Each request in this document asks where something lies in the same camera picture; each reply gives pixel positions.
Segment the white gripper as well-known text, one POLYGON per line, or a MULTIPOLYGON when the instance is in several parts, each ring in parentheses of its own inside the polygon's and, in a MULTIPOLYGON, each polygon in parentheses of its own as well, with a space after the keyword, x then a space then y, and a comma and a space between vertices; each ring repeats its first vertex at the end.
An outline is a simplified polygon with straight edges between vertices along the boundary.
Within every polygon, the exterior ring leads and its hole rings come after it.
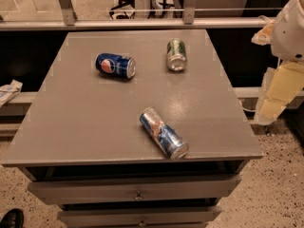
POLYGON ((260 125, 273 123, 304 88, 304 0, 289 0, 274 22, 264 15, 266 25, 251 39, 270 45, 274 56, 286 60, 277 68, 269 67, 259 91, 254 120, 260 125))

